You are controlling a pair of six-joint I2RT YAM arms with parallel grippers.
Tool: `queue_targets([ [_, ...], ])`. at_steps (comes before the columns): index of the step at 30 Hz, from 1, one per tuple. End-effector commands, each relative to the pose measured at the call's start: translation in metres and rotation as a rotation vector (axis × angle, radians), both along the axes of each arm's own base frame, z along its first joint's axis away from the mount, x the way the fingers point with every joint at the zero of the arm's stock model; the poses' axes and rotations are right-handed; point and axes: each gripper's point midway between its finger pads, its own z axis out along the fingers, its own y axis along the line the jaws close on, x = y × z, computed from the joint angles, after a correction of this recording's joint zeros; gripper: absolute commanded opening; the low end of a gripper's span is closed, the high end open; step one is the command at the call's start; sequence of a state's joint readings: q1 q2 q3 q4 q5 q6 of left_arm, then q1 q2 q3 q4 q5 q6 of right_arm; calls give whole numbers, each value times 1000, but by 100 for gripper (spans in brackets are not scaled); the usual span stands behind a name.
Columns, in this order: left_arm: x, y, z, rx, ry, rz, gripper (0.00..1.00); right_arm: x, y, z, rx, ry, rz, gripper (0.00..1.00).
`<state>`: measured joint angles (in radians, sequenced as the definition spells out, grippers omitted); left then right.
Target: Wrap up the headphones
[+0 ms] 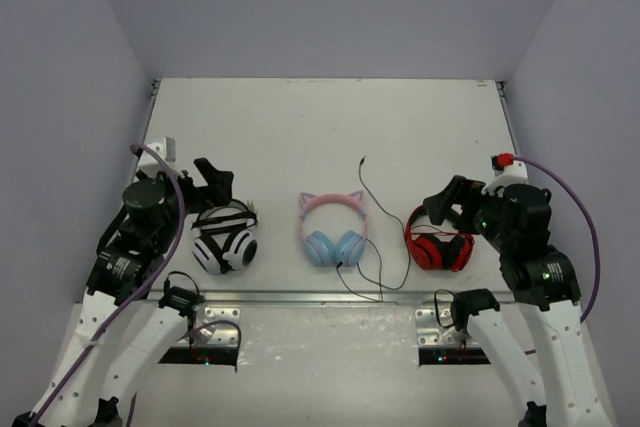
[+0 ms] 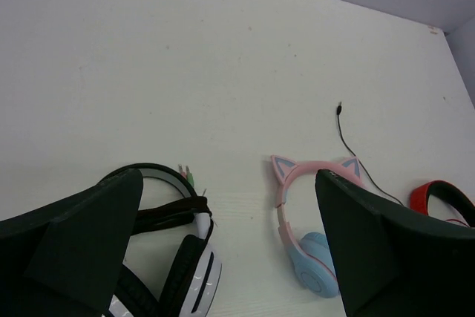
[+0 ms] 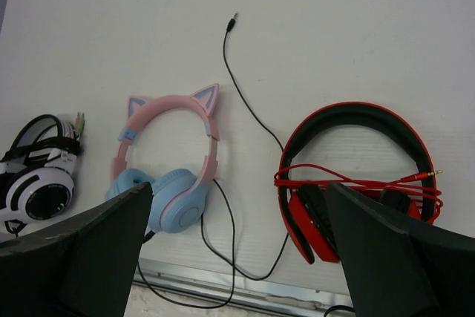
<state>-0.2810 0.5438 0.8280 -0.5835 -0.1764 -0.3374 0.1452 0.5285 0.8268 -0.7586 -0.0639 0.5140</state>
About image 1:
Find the pink blue cat-ear headphones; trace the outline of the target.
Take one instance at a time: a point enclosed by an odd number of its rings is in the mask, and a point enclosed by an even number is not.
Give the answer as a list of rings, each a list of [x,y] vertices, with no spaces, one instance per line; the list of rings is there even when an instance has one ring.
[[[338,222],[347,220],[344,215],[333,222],[333,230],[309,230],[308,218],[319,210],[341,208],[358,218],[359,227],[337,230]],[[361,260],[369,237],[369,215],[364,203],[364,191],[351,193],[300,194],[299,235],[303,250],[316,267],[355,267]]]

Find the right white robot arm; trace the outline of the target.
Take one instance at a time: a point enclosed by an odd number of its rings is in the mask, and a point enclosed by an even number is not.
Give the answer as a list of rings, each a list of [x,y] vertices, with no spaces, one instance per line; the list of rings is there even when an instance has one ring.
[[[498,253],[501,275],[534,343],[532,362],[488,289],[452,296],[453,328],[496,369],[522,426],[610,426],[588,358],[581,291],[570,259],[549,242],[551,193],[523,179],[490,185],[454,176],[423,205],[430,220],[478,234]]]

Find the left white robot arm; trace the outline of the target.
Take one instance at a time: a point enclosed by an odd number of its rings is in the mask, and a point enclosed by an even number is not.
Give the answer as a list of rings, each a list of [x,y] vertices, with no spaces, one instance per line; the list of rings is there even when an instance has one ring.
[[[179,341],[194,337],[204,298],[166,282],[149,318],[130,331],[151,287],[176,252],[188,216],[232,200],[234,175],[208,159],[194,165],[195,185],[167,162],[138,169],[122,206],[96,247],[81,310],[41,399],[17,415],[16,426],[122,426],[149,371]]]

